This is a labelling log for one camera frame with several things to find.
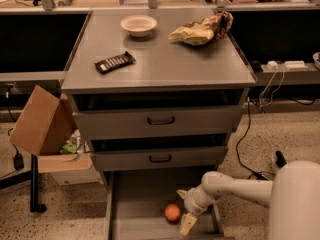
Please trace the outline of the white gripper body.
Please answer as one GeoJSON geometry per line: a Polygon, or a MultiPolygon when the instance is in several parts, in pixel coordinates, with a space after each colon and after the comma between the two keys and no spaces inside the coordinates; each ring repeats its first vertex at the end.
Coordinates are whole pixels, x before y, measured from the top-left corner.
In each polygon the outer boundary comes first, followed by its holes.
{"type": "Polygon", "coordinates": [[[215,197],[199,185],[191,188],[184,195],[184,207],[193,215],[201,215],[215,202],[215,197]]]}

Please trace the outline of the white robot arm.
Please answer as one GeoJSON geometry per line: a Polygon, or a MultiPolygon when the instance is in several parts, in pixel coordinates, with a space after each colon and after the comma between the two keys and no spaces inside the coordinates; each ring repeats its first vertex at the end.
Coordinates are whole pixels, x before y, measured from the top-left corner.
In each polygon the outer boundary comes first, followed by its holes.
{"type": "Polygon", "coordinates": [[[290,162],[272,181],[235,179],[209,171],[200,185],[178,194],[186,209],[179,228],[181,238],[209,206],[233,195],[269,209],[268,240],[320,240],[320,165],[315,162],[290,162]]]}

